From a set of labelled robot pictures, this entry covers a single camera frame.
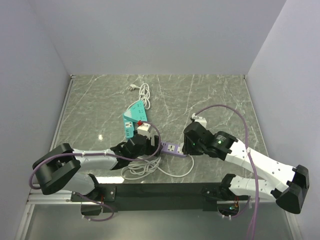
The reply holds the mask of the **purple power strip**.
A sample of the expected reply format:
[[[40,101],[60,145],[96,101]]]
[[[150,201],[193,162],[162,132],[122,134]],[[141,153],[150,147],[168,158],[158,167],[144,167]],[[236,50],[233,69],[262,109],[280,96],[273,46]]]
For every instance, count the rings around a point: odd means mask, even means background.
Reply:
[[[179,158],[187,157],[187,155],[184,154],[182,151],[182,148],[184,145],[183,143],[175,144],[170,142],[162,142],[161,145],[162,145],[161,153],[163,154],[172,155]]]

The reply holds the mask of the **teal triangular power strip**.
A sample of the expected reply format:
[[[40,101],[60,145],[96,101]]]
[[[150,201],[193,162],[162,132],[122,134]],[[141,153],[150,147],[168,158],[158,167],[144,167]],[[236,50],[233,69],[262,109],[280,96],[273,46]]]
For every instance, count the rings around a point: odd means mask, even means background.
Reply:
[[[123,113],[123,117],[133,123],[137,123],[139,121],[146,122],[148,119],[144,103],[141,100],[138,100]]]

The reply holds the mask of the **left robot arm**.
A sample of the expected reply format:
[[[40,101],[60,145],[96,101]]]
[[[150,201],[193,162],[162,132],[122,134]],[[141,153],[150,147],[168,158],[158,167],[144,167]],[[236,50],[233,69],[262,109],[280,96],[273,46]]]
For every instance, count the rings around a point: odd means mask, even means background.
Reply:
[[[100,195],[97,179],[90,174],[81,174],[79,170],[119,170],[138,161],[141,156],[157,157],[161,150],[161,138],[158,135],[147,137],[138,133],[127,141],[97,152],[78,150],[69,143],[63,143],[32,165],[31,176],[37,179],[39,186],[34,186],[31,179],[29,184],[44,195],[69,190],[81,193],[88,201],[94,201]]]

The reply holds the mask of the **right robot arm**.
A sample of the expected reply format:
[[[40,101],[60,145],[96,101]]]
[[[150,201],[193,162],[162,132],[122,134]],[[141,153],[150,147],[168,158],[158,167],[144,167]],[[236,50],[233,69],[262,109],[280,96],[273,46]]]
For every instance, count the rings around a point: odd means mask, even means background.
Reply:
[[[280,163],[255,151],[224,131],[213,134],[201,123],[192,122],[183,131],[182,151],[186,155],[208,155],[238,165],[252,173],[258,180],[228,173],[218,187],[218,193],[209,190],[205,194],[220,201],[236,196],[258,195],[260,199],[275,201],[283,210],[300,214],[310,187],[309,170],[303,165],[296,167]]]

